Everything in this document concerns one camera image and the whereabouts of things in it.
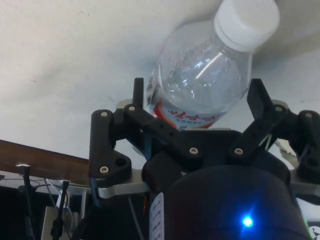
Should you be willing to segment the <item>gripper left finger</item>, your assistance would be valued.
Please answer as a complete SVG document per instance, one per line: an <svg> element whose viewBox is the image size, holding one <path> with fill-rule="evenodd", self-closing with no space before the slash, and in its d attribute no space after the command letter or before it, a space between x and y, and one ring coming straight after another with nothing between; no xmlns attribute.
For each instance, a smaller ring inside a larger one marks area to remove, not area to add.
<svg viewBox="0 0 320 240"><path fill-rule="evenodd" d="M143 109L143 78L135 78L132 102L115 112L102 109L91 115L89 177L94 181L126 181L132 175L132 162L115 150L126 139L146 160L165 151L181 167L200 168L200 147L183 133Z"/></svg>

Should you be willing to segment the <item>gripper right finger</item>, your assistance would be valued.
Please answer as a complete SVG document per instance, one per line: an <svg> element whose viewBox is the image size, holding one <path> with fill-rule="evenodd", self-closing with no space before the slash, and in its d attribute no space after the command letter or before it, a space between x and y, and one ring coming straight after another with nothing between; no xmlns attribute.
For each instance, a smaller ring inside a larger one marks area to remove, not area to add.
<svg viewBox="0 0 320 240"><path fill-rule="evenodd" d="M291 112L272 102L261 79L250 82L247 103L254 118L229 148L233 163L249 165L259 152L268 150L277 140L287 140L295 152L300 177L320 175L320 115L312 110Z"/></svg>

